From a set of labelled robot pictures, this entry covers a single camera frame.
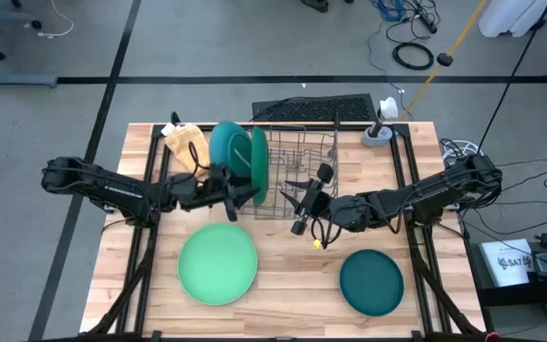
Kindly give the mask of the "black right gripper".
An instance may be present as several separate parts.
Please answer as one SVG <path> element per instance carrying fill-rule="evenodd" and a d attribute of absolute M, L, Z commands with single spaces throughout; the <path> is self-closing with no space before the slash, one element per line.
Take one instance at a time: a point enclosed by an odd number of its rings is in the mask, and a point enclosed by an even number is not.
<path fill-rule="evenodd" d="M 291 204 L 298 219 L 293 223 L 291 232 L 303 235 L 308 219 L 326 219 L 331 224 L 345 228 L 351 232 L 357 229 L 357 200 L 351 196 L 335 199 L 322 190 L 324 184 L 314 179 L 306 181 L 286 180 L 286 184 L 305 191 L 303 199 L 280 191 L 280 194 Z"/>

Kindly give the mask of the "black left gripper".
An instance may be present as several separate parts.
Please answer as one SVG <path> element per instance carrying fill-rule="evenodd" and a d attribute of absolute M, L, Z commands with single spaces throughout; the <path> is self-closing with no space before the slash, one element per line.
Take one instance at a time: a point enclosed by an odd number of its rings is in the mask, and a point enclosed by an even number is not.
<path fill-rule="evenodd" d="M 250 177 L 233 177 L 231 185 L 234 187 L 251 186 L 252 179 Z M 236 208 L 241 208 L 247 201 L 252 199 L 259 193 L 259 189 L 251 189 L 240 192 L 235 195 L 233 190 L 227 186 L 201 186 L 197 189 L 196 194 L 190 199 L 182 199 L 180 201 L 180 209 L 184 211 L 192 211 L 202 207 L 212 208 L 215 204 L 222 203 L 225 207 L 227 219 L 231 222 L 237 221 Z"/>

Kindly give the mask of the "large teal plate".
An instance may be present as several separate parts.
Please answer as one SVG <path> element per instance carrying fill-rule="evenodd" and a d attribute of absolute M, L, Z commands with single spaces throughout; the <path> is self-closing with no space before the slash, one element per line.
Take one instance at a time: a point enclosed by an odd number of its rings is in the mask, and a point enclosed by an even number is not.
<path fill-rule="evenodd" d="M 237 176 L 252 174 L 252 138 L 240 125 L 220 122 L 212 130 L 209 141 L 210 163 L 225 164 Z"/>

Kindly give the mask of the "grey wire dish rack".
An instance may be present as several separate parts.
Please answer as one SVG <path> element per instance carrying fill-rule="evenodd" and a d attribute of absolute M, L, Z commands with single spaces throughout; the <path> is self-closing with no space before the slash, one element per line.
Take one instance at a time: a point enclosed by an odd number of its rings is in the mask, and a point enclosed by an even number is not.
<path fill-rule="evenodd" d="M 314 131 L 304 125 L 264 125 L 269 146 L 269 187 L 267 198 L 258 207 L 249 201 L 241 209 L 244 216 L 255 219 L 295 219 L 291 204 L 280 194 L 283 191 L 297 200 L 305 191 L 285 181 L 308 181 L 317 178 L 321 163 L 338 169 L 338 137 L 336 131 Z"/>

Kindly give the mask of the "large light green plate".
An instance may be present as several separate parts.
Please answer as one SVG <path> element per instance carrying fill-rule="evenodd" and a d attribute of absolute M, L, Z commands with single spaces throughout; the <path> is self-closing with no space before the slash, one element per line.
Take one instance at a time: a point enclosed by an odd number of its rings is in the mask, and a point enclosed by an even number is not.
<path fill-rule="evenodd" d="M 182 289 L 197 302 L 224 306 L 252 286 L 258 255 L 250 236 L 230 224 L 209 224 L 193 233 L 179 253 Z"/>

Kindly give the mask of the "small dark teal plate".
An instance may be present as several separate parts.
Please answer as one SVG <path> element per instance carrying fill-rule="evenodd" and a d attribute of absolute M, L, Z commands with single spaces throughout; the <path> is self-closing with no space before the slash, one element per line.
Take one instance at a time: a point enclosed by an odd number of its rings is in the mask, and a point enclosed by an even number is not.
<path fill-rule="evenodd" d="M 381 251 L 364 249 L 349 255 L 339 272 L 340 292 L 356 312 L 368 316 L 392 313 L 405 284 L 396 262 Z"/>

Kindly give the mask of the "yellow checked dish cloth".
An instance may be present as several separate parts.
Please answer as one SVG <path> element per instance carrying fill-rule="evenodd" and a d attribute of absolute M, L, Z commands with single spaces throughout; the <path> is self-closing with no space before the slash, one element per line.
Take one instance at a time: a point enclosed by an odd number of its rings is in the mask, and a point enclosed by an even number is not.
<path fill-rule="evenodd" d="M 172 151 L 173 155 L 188 171 L 196 170 L 196 176 L 200 177 L 206 172 L 204 166 L 210 165 L 209 143 L 201 129 L 193 123 L 175 124 L 175 130 L 167 137 L 164 143 Z M 192 143 L 198 154 L 196 165 L 189 149 Z"/>

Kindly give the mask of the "grey brush holder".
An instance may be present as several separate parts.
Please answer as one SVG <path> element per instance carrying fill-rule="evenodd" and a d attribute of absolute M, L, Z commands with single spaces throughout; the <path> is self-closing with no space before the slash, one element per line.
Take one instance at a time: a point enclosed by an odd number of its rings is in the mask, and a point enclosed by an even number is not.
<path fill-rule="evenodd" d="M 361 144 L 366 147 L 382 147 L 389 145 L 390 140 L 394 137 L 395 134 L 390 127 L 373 124 L 365 130 Z"/>

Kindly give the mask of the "person's dark shoe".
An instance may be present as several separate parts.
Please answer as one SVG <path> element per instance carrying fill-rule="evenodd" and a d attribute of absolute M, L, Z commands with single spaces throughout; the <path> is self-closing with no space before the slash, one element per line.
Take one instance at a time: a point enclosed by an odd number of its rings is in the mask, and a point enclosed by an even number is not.
<path fill-rule="evenodd" d="M 328 0 L 300 0 L 300 1 L 303 5 L 322 13 L 326 13 L 329 10 Z"/>

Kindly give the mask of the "white printed booklet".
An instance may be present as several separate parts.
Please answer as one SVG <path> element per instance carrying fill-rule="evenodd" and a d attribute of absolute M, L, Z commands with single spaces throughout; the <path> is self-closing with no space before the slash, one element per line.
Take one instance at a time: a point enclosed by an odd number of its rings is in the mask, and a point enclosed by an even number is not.
<path fill-rule="evenodd" d="M 529 283 L 535 271 L 532 251 L 524 238 L 479 245 L 483 260 L 496 287 Z"/>

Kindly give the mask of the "black power strip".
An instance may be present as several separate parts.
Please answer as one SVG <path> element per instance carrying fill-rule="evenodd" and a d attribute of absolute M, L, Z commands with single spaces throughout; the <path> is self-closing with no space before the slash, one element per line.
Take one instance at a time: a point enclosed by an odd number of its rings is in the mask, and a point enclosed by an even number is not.
<path fill-rule="evenodd" d="M 416 10 L 416 17 L 430 33 L 436 33 L 438 31 L 438 27 L 435 24 L 435 16 L 433 14 L 430 14 L 423 8 L 418 8 Z"/>

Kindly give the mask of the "black side stand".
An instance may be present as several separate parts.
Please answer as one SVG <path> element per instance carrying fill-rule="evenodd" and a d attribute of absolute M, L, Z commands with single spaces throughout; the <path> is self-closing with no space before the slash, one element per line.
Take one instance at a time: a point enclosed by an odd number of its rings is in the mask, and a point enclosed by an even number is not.
<path fill-rule="evenodd" d="M 547 254 L 547 249 L 542 248 L 537 239 L 535 241 L 527 241 L 531 247 L 533 261 L 535 253 Z M 496 287 L 485 265 L 479 245 L 480 243 L 469 243 L 467 245 L 467 252 L 477 284 L 477 293 L 481 307 L 491 309 L 499 307 L 539 306 L 547 315 L 547 277 L 538 277 L 535 268 L 535 271 L 529 274 L 529 283 Z"/>

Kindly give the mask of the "grey floor bar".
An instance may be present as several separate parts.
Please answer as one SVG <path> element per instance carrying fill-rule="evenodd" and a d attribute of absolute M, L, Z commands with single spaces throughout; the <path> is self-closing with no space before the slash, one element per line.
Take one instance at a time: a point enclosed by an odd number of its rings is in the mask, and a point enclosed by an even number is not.
<path fill-rule="evenodd" d="M 48 86 L 55 88 L 58 78 L 51 75 L 26 73 L 0 74 L 0 85 Z"/>

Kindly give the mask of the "black aluminium table frame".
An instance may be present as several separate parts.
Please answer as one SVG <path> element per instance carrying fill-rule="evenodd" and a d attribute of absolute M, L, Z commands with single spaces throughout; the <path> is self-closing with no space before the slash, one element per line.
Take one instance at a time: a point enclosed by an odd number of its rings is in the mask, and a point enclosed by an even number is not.
<path fill-rule="evenodd" d="M 360 143 L 365 124 L 341 123 L 348 130 L 334 131 L 332 123 L 263 124 L 274 157 L 270 176 L 277 190 L 288 177 L 306 181 L 315 177 L 320 163 L 339 164 L 327 192 L 358 192 L 397 188 L 391 148 L 367 148 Z M 412 269 L 406 228 L 393 235 L 388 228 L 365 233 L 341 233 L 328 249 L 315 249 L 310 223 L 303 236 L 290 232 L 292 208 L 273 190 L 257 208 L 246 206 L 237 222 L 229 222 L 222 204 L 185 212 L 162 214 L 155 260 L 148 285 L 141 333 L 161 331 L 162 337 L 213 338 L 405 338 L 424 333 L 418 285 Z M 208 306 L 192 299 L 181 287 L 177 265 L 184 242 L 197 229 L 211 223 L 229 223 L 253 241 L 258 269 L 251 288 L 239 299 Z M 483 315 L 466 245 L 456 234 L 433 227 L 434 257 L 441 282 L 451 299 L 479 330 L 490 319 Z M 94 328 L 121 293 L 133 234 L 138 233 L 137 264 L 146 248 L 149 230 L 117 223 L 104 230 L 91 279 L 80 333 Z M 346 302 L 339 290 L 339 271 L 346 257 L 362 249 L 380 250 L 398 264 L 405 284 L 399 306 L 384 316 L 366 316 Z"/>

